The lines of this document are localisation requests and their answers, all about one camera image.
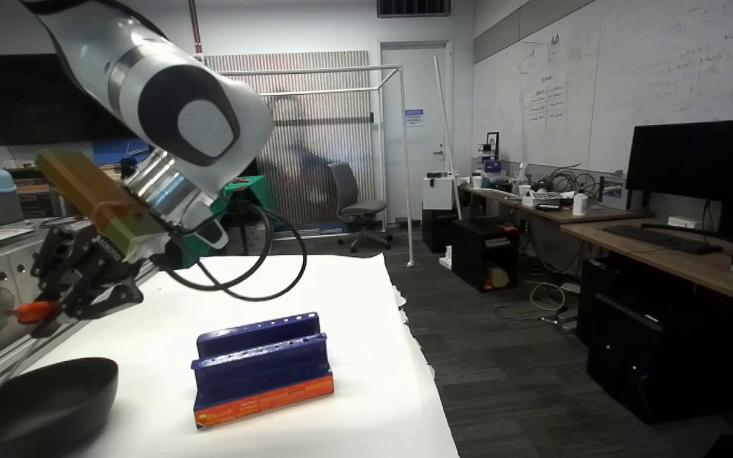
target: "floor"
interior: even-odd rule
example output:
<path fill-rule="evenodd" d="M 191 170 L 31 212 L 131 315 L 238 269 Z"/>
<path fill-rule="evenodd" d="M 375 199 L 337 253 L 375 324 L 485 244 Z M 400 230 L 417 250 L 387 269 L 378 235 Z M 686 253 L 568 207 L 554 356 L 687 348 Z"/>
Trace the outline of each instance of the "floor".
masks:
<path fill-rule="evenodd" d="M 311 253 L 349 255 L 337 241 Z M 543 324 L 557 302 L 531 300 L 537 274 L 520 287 L 478 292 L 416 235 L 384 253 L 405 314 L 436 368 L 444 408 L 464 458 L 682 458 L 730 431 L 728 415 L 645 424 L 585 375 L 585 347 L 574 330 Z"/>

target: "white table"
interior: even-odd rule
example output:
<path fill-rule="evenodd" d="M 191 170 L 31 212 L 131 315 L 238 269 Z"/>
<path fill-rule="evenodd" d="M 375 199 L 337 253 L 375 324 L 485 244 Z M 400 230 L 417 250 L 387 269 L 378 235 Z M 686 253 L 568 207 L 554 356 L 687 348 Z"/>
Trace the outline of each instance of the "white table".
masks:
<path fill-rule="evenodd" d="M 210 260 L 218 278 L 253 260 Z M 274 292 L 299 258 L 270 258 L 241 292 Z M 80 455 L 253 458 L 453 458 L 457 445 L 420 347 L 397 314 L 382 258 L 311 258 L 302 284 L 274 302 L 195 292 L 168 274 L 144 284 L 145 302 L 81 328 L 37 366 L 78 356 L 121 365 L 106 433 Z M 195 427 L 197 335 L 238 324 L 318 310 L 330 333 L 337 394 L 211 431 Z"/>

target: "wooden desk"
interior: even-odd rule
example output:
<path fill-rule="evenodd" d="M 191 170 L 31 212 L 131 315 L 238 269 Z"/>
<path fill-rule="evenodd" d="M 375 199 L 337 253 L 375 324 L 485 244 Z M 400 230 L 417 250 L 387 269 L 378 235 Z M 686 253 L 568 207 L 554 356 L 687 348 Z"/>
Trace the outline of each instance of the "wooden desk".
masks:
<path fill-rule="evenodd" d="M 625 255 L 629 260 L 638 260 L 643 265 L 658 267 L 662 273 L 671 273 L 674 278 L 690 279 L 694 284 L 716 291 L 722 296 L 733 298 L 733 273 L 730 273 L 730 244 L 723 244 L 723 253 L 714 255 L 687 255 L 677 250 L 664 250 L 658 244 L 648 244 L 639 240 L 626 240 L 612 232 L 603 232 L 613 225 L 645 225 L 650 219 L 632 219 L 632 222 L 599 222 L 599 225 L 565 225 L 562 232 L 603 247 L 610 253 Z"/>
<path fill-rule="evenodd" d="M 585 216 L 574 216 L 571 207 L 562 207 L 560 212 L 540 212 L 540 209 L 523 207 L 520 199 L 512 199 L 512 193 L 494 190 L 494 188 L 464 188 L 464 190 L 472 193 L 472 197 L 482 197 L 487 200 L 501 203 L 508 209 L 523 212 L 527 216 L 555 222 L 555 225 L 590 225 L 590 222 L 613 222 L 613 219 L 643 219 L 643 216 L 648 216 L 648 212 L 610 209 L 610 207 L 602 207 L 602 203 L 590 203 Z"/>

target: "office chair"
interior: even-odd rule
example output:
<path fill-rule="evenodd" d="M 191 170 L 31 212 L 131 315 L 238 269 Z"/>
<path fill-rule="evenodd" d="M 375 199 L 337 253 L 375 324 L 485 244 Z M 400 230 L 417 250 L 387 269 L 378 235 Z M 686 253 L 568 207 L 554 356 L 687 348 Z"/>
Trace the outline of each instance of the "office chair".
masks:
<path fill-rule="evenodd" d="M 387 209 L 387 200 L 360 200 L 360 184 L 349 164 L 330 164 L 337 185 L 337 213 L 349 232 L 358 232 L 349 250 L 382 247 L 387 250 L 393 236 L 382 232 L 378 213 Z"/>

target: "metal frame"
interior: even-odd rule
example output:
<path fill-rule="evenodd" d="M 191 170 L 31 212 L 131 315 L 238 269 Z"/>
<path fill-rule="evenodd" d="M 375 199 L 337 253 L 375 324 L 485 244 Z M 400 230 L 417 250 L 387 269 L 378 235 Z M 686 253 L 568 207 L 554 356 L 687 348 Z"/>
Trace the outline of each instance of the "metal frame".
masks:
<path fill-rule="evenodd" d="M 397 76 L 400 83 L 400 119 L 403 119 L 403 155 L 405 155 L 405 188 L 407 188 L 407 267 L 416 265 L 416 247 L 412 247 L 412 193 L 410 193 L 410 148 L 407 148 L 407 122 L 405 122 L 405 106 L 407 106 L 407 94 L 405 94 L 405 76 L 403 76 L 403 66 L 331 66 L 331 68 L 255 68 L 255 72 L 221 72 L 221 76 L 233 76 L 233 80 L 244 80 L 244 76 L 277 76 L 277 74 L 351 74 L 351 72 L 384 72 L 382 82 L 375 86 L 331 86 L 331 90 L 302 90 L 302 92 L 261 92 L 266 97 L 323 97 L 323 94 L 378 94 L 382 92 L 389 80 Z M 384 161 L 384 197 L 389 197 L 389 181 L 387 181 L 387 161 Z"/>

